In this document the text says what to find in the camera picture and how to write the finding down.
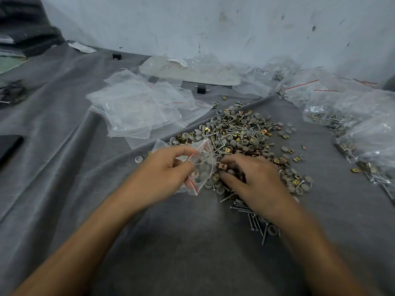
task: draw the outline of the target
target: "table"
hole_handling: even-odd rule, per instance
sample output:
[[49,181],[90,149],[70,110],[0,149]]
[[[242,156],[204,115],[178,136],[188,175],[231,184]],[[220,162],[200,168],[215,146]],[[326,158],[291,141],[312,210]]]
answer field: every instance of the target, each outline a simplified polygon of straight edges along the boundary
[[[133,172],[135,157],[152,149],[150,143],[131,150],[124,138],[106,137],[104,120],[88,111],[85,99],[105,85],[103,79],[147,58],[123,53],[114,61],[109,50],[82,54],[63,44],[1,76],[23,79],[31,91],[26,101],[0,111],[0,134],[25,137],[0,171],[1,291],[33,272]],[[227,89],[214,90],[231,94]],[[298,132],[287,140],[273,135],[272,141],[275,154],[288,146],[307,157],[293,164],[314,179],[301,205],[317,216],[352,269],[364,277],[370,271],[381,289],[395,293],[394,208],[380,188],[350,172],[353,166],[333,146],[328,128],[304,122],[297,108],[276,97],[194,95],[220,101],[222,110],[237,100],[251,102],[244,111],[292,122]],[[176,194],[135,216],[100,266],[90,295],[308,294],[301,268],[280,239],[268,237],[262,247],[247,216],[220,200],[212,190]]]

